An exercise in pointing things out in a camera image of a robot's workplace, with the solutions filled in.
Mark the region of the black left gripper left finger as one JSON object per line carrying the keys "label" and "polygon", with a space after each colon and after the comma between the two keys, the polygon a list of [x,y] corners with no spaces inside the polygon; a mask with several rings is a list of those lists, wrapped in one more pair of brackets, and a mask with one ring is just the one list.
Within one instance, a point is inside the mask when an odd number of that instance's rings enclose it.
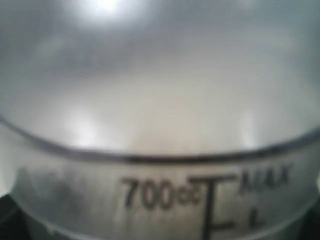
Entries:
{"label": "black left gripper left finger", "polygon": [[1,240],[53,240],[44,225],[24,213],[10,197],[0,197]]}

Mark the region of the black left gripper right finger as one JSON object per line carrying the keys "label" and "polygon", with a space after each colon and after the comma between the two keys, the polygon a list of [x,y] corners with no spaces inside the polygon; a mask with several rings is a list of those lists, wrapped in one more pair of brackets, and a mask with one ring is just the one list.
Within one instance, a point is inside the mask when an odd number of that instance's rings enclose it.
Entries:
{"label": "black left gripper right finger", "polygon": [[298,194],[298,206],[289,224],[291,240],[318,240],[320,238],[320,173]]}

